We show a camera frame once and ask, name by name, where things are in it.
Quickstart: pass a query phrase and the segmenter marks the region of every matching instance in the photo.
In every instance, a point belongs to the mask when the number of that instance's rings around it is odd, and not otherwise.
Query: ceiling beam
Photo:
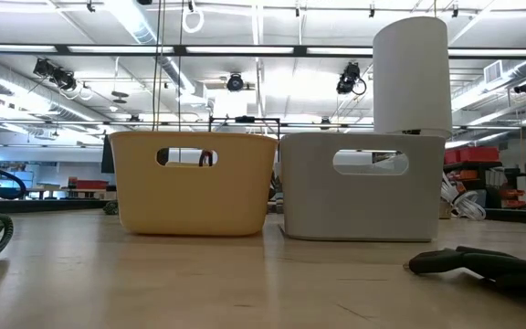
[[[462,36],[466,34],[472,27],[474,27],[484,16],[488,15],[492,11],[492,7],[496,3],[496,0],[490,0],[484,9],[479,12],[478,15],[476,15],[474,18],[472,18],[465,27],[462,27],[461,30],[459,30],[454,37],[449,41],[449,45],[453,45],[458,39],[460,39]]]
[[[270,58],[372,58],[367,46],[326,45],[163,45],[172,57],[270,57]],[[449,47],[449,59],[525,59],[526,48]],[[0,55],[71,57],[148,57],[155,56],[155,45],[82,45],[0,43]]]

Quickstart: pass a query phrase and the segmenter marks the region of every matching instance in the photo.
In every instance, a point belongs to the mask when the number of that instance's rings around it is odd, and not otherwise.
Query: wooden table
[[[526,224],[440,221],[434,243],[136,236],[100,210],[12,216],[0,255],[2,328],[526,328],[526,300],[463,271],[418,277],[418,252],[526,258]]]

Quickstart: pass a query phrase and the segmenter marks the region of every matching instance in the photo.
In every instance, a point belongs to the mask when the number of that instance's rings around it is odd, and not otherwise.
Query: metal pipe
[[[214,120],[222,120],[222,118],[213,118]],[[242,122],[226,122],[225,126],[243,126],[243,127],[252,127],[259,128],[265,127],[263,121],[277,121],[277,118],[259,118],[257,119],[262,121],[262,123],[242,123]],[[97,125],[111,125],[111,126],[152,126],[152,122],[129,122],[129,121],[94,121],[94,122],[79,122],[79,121],[54,121],[54,120],[13,120],[13,119],[0,119],[0,123],[11,123],[11,124],[29,124],[29,125],[82,125],[82,126],[97,126]],[[208,125],[211,122],[158,122],[162,126],[177,126],[181,124],[182,126],[188,127],[205,127],[208,128]],[[350,128],[350,129],[372,129],[372,124],[350,124],[350,123],[310,123],[310,122],[282,122],[280,127],[291,127],[291,128]],[[519,129],[526,129],[526,125],[512,125],[512,126],[503,126],[503,125],[455,125],[452,126],[453,130],[466,130],[466,131],[515,131]]]
[[[111,0],[105,6],[138,44],[159,45],[162,43],[162,40],[157,39],[140,8],[132,0]],[[195,85],[183,74],[172,58],[160,56],[156,60],[172,84],[180,91],[189,94],[195,93]]]

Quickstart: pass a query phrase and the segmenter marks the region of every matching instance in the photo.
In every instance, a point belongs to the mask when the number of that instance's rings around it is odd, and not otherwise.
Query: ceiling
[[[101,1],[93,1],[96,12],[79,0],[0,0],[0,43],[51,44],[135,44],[133,37]],[[374,4],[375,15],[369,18]],[[458,4],[459,15],[452,18],[453,4]],[[491,4],[491,11],[482,12]],[[204,25],[196,33],[181,29],[180,1],[166,0],[164,7],[164,44],[184,45],[253,45],[253,14],[260,20],[258,43],[261,45],[298,45],[300,19],[295,8],[301,8],[301,44],[371,46],[375,34],[396,20],[411,15],[437,15],[446,22],[448,40],[459,36],[452,47],[526,48],[526,0],[210,0],[196,1],[204,11]],[[142,13],[154,31],[157,31],[157,1],[142,8]],[[189,16],[188,25],[196,24]],[[80,81],[94,91],[90,100],[77,97],[74,101],[102,116],[124,120],[131,114],[151,119],[153,110],[154,61],[147,58],[120,58],[115,76],[115,58],[111,57],[59,57],[46,56],[54,64],[75,72]],[[32,73],[35,56],[0,55],[0,64],[24,77],[39,82]],[[241,73],[245,82],[256,86],[257,62],[255,58],[175,58],[181,71],[191,80],[203,82],[209,89],[208,98],[225,92],[221,77]],[[299,121],[304,118],[318,121],[330,116],[340,122],[357,122],[372,118],[373,100],[370,83],[370,59],[355,58],[261,58],[264,75],[265,113],[268,117]],[[359,63],[367,72],[367,93],[353,100],[338,95],[335,85],[338,76],[350,60]],[[482,69],[492,60],[450,60],[450,78],[453,90],[468,85],[482,75]],[[162,83],[168,82],[163,74]],[[47,81],[42,82],[53,89]],[[176,92],[161,89],[162,113],[177,112]],[[126,104],[117,104],[111,111],[115,97],[113,90],[130,94]],[[258,115],[255,88],[243,90],[247,113]],[[205,120],[209,114],[205,104],[182,104],[183,120]]]

